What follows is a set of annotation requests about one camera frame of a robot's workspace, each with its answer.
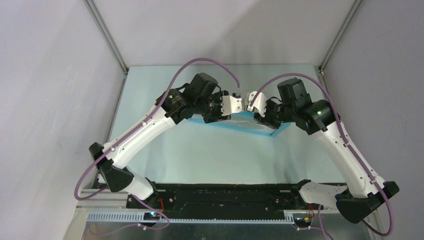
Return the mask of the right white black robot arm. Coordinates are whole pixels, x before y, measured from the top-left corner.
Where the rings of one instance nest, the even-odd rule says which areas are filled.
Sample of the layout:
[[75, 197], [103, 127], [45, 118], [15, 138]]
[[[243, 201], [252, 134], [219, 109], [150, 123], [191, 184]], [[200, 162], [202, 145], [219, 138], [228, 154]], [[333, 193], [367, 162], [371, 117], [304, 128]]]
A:
[[262, 92], [249, 93], [247, 110], [254, 112], [258, 124], [271, 129], [294, 123], [305, 131], [325, 148], [346, 183], [337, 187], [304, 179], [291, 188], [290, 201], [295, 208], [322, 205], [338, 210], [346, 220], [357, 224], [399, 192], [394, 181], [384, 180], [364, 160], [328, 100], [313, 102], [303, 81], [296, 77], [280, 82], [277, 89], [280, 102], [266, 98]]

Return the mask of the light wooden picture frame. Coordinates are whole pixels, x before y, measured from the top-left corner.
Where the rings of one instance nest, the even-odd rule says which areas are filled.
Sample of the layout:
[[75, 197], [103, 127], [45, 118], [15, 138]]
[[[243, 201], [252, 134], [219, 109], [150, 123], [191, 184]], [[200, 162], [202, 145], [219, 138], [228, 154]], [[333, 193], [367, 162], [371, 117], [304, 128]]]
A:
[[240, 113], [234, 113], [231, 115], [230, 120], [224, 120], [219, 122], [205, 123], [200, 115], [194, 115], [188, 119], [190, 122], [205, 125], [214, 126], [223, 129], [229, 129], [233, 131], [245, 132], [254, 135], [261, 135], [266, 137], [275, 138], [284, 130], [286, 130], [290, 123], [282, 123], [278, 129], [272, 129], [265, 125], [257, 124], [254, 120], [254, 114], [252, 112], [243, 111]]

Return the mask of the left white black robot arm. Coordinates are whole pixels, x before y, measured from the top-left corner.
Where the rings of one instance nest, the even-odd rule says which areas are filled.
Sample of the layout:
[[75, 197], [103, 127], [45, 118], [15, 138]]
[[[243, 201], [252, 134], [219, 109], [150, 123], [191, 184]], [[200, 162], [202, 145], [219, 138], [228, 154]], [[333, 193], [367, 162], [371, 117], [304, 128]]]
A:
[[136, 196], [145, 208], [156, 206], [154, 184], [131, 172], [128, 163], [153, 139], [194, 115], [202, 116], [207, 124], [229, 120], [231, 116], [222, 109], [229, 95], [212, 76], [197, 73], [190, 83], [165, 91], [149, 112], [118, 138], [104, 144], [94, 142], [88, 149], [107, 188]]

